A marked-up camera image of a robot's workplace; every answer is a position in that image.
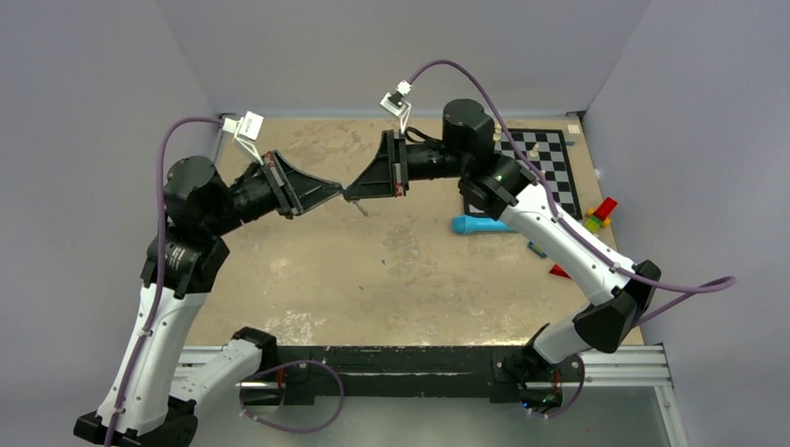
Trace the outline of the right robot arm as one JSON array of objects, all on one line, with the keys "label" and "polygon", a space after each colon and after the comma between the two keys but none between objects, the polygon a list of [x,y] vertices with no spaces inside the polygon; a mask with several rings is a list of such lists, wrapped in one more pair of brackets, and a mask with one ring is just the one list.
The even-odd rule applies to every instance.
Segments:
[{"label": "right robot arm", "polygon": [[576,315],[549,324],[523,351],[525,371],[544,379],[567,358],[588,349],[614,353],[646,313],[651,281],[661,270],[617,253],[580,223],[560,214],[549,188],[524,164],[495,148],[496,125],[471,99],[443,109],[442,137],[408,143],[383,132],[377,154],[348,187],[347,201],[403,196],[411,181],[456,178],[464,199],[536,243],[573,279],[588,300]]}]

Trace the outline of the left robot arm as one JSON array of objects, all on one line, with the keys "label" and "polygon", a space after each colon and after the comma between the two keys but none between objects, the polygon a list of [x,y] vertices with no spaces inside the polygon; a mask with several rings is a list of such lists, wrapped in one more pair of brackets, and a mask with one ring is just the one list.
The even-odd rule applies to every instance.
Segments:
[{"label": "left robot arm", "polygon": [[237,382],[285,387],[275,336],[245,327],[183,384],[174,374],[193,322],[229,255],[226,234],[268,213],[291,219],[342,193],[277,151],[225,183],[204,156],[177,161],[161,192],[164,220],[147,249],[132,336],[99,408],[80,416],[75,435],[103,446],[186,446],[199,419]]}]

